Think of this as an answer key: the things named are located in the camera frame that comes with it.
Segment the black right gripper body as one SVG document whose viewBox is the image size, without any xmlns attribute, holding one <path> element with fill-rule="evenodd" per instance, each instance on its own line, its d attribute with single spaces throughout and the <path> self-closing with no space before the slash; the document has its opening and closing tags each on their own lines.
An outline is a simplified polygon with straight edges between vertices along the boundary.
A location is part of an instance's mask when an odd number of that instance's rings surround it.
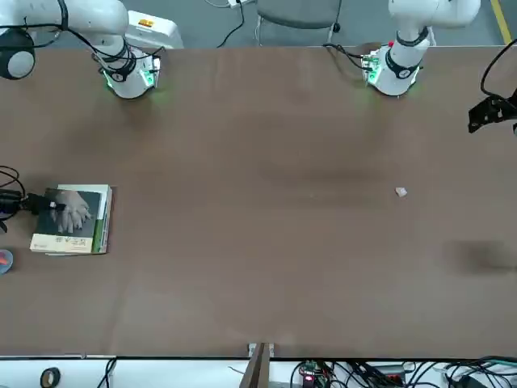
<svg viewBox="0 0 517 388">
<path fill-rule="evenodd" d="M 23 191 L 2 188 L 0 190 L 1 215 L 12 215 L 27 210 L 27 195 Z"/>
</svg>

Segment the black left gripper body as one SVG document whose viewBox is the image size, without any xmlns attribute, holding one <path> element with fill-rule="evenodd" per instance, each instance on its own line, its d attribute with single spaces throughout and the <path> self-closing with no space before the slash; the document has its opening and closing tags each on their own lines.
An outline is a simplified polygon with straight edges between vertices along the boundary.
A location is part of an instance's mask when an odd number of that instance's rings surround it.
<svg viewBox="0 0 517 388">
<path fill-rule="evenodd" d="M 501 99 L 499 102 L 498 119 L 500 121 L 516 120 L 516 97 L 511 96 Z"/>
</svg>

